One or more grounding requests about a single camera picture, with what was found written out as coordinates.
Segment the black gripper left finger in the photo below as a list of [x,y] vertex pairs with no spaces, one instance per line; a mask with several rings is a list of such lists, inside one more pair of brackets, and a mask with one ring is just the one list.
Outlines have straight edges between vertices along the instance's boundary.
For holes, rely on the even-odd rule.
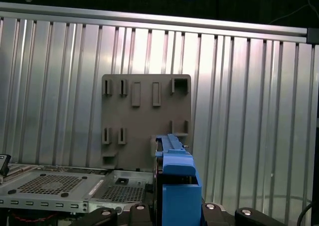
[[145,204],[133,204],[120,214],[112,208],[98,208],[82,217],[83,226],[151,226],[150,209]]

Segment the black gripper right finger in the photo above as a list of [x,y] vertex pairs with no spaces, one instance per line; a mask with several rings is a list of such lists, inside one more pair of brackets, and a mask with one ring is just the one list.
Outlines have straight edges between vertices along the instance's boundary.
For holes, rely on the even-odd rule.
[[279,221],[252,208],[239,208],[234,215],[221,205],[202,204],[202,226],[278,226]]

